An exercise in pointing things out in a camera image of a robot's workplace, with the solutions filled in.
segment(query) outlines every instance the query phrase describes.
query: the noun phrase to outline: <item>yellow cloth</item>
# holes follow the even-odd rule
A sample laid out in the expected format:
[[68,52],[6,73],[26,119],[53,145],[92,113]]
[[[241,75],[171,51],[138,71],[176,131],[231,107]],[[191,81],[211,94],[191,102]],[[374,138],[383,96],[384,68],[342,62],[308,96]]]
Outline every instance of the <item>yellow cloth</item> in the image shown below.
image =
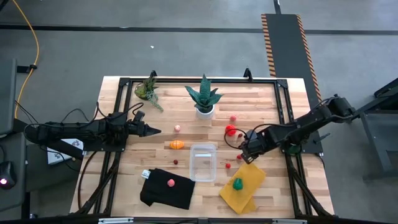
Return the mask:
[[[235,190],[233,188],[236,178],[242,179],[242,190]],[[258,169],[253,163],[243,164],[221,189],[220,196],[237,214],[255,211],[256,204],[252,196],[265,178],[266,173]]]

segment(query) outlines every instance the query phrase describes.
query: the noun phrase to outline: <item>white pot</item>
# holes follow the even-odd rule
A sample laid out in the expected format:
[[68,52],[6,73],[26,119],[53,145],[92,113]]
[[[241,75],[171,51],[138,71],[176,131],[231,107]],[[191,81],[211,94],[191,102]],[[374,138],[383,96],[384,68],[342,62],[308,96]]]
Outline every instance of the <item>white pot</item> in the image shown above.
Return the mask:
[[197,117],[199,119],[211,119],[213,117],[214,111],[215,111],[216,105],[213,105],[213,109],[211,109],[211,111],[209,113],[202,113],[199,111],[198,108],[196,108],[197,110]]

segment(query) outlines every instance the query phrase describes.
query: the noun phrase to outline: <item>succulent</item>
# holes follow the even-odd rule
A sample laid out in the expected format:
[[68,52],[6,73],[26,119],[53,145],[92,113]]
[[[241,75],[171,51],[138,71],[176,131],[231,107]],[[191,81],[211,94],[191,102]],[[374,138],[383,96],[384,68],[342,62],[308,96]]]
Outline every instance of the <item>succulent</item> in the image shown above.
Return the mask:
[[157,103],[159,100],[154,90],[157,88],[154,86],[156,83],[156,79],[153,76],[150,76],[148,79],[144,80],[141,84],[139,84],[134,93],[143,100],[148,100],[152,105],[158,108],[161,112],[163,112],[163,108]]
[[210,85],[211,81],[207,80],[206,75],[203,74],[199,92],[193,90],[190,86],[185,86],[189,95],[196,103],[195,107],[202,113],[209,113],[213,109],[213,105],[223,96],[222,94],[216,94],[218,88],[210,91]]

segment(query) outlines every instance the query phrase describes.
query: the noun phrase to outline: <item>pink ball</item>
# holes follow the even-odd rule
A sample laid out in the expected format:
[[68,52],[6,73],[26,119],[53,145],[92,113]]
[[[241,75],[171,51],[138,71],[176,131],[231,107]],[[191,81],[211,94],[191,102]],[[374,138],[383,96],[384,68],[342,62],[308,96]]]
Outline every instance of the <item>pink ball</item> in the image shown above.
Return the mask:
[[236,121],[236,116],[235,116],[235,115],[231,115],[231,116],[229,117],[229,120],[230,120],[230,121]]
[[175,182],[174,182],[173,179],[170,179],[169,181],[167,181],[167,185],[168,185],[169,187],[173,187],[174,184],[175,184]]

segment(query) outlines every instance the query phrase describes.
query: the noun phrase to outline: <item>yellow and black hazard stripe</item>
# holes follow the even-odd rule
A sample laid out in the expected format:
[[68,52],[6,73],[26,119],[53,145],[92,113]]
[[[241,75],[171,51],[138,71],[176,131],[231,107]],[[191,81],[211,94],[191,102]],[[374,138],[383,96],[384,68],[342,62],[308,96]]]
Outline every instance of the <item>yellow and black hazard stripe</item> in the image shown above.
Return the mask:
[[313,64],[312,64],[312,60],[311,60],[310,50],[308,49],[307,39],[305,38],[304,28],[303,28],[303,24],[301,22],[301,17],[299,15],[296,15],[296,16],[297,16],[298,26],[300,27],[301,37],[303,39],[305,53],[307,54],[308,64],[309,64],[310,70],[311,70],[313,84],[315,85],[315,91],[317,93],[318,100],[321,101],[322,100],[321,91],[319,90],[319,87],[318,87],[317,75],[315,74],[315,71],[313,69]]
[[261,23],[262,23],[262,31],[264,33],[264,40],[266,41],[266,51],[267,51],[269,75],[272,77],[276,77],[274,57],[272,56],[271,40],[269,38],[267,17],[265,14],[261,14]]

